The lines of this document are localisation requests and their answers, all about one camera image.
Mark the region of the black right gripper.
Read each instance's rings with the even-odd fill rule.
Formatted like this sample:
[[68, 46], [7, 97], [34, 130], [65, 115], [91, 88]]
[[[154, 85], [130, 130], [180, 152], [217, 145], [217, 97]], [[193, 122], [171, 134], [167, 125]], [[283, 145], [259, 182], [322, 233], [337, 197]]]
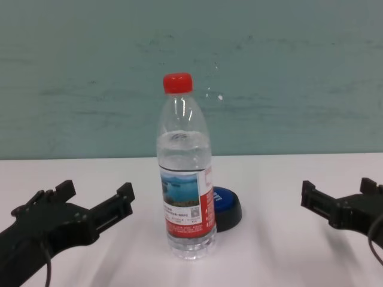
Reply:
[[302, 182], [301, 206], [328, 220], [331, 227], [367, 235], [372, 224], [382, 215], [383, 185], [362, 178], [362, 194], [335, 199], [318, 191], [310, 181]]

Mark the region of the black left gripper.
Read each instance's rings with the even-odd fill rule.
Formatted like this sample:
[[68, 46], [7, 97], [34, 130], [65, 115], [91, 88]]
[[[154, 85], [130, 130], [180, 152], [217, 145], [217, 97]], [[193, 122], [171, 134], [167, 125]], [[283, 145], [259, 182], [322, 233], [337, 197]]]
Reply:
[[16, 221], [1, 232], [2, 279], [29, 279], [57, 254], [91, 245], [99, 233], [133, 214], [130, 182], [90, 210], [66, 203], [73, 196], [73, 181], [65, 180], [11, 211]]

